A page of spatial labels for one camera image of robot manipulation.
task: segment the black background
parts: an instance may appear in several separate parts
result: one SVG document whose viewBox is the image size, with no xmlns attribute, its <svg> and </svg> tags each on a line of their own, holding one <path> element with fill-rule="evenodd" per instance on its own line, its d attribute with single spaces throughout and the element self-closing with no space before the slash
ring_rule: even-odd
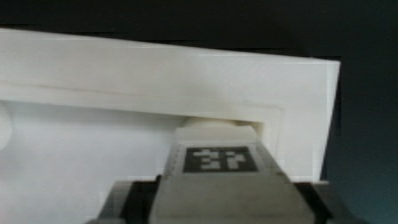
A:
<svg viewBox="0 0 398 224">
<path fill-rule="evenodd" d="M 342 60 L 324 178 L 398 223 L 398 1 L 4 0 L 0 26 Z"/>
</svg>

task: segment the white cardboard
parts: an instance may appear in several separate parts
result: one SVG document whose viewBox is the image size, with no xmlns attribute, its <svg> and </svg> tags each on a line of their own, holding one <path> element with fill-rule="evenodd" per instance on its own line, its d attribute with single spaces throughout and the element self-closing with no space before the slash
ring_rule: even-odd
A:
<svg viewBox="0 0 398 224">
<path fill-rule="evenodd" d="M 296 181 L 321 178 L 338 69 L 328 60 L 0 30 L 3 100 L 260 122 Z"/>
</svg>

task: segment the dark background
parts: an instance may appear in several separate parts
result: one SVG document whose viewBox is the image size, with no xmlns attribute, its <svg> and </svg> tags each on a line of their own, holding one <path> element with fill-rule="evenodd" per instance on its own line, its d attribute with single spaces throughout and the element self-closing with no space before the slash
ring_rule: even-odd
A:
<svg viewBox="0 0 398 224">
<path fill-rule="evenodd" d="M 324 178 L 398 223 L 398 1 L 4 0 L 0 26 L 342 60 Z"/>
</svg>

